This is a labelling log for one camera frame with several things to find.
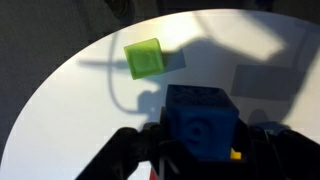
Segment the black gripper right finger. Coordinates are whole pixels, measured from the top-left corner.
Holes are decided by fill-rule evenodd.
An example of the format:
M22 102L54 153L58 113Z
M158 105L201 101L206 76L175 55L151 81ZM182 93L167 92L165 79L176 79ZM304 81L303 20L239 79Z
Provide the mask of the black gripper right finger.
M288 126L239 121L233 147L232 180L320 180L320 145Z

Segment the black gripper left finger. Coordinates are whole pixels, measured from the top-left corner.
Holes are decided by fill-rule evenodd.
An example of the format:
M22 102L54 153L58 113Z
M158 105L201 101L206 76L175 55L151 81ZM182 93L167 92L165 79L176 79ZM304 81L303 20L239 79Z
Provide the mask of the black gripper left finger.
M160 144L169 139L166 108L158 122L148 122L141 131L118 129L75 180L127 180L140 162L157 162Z

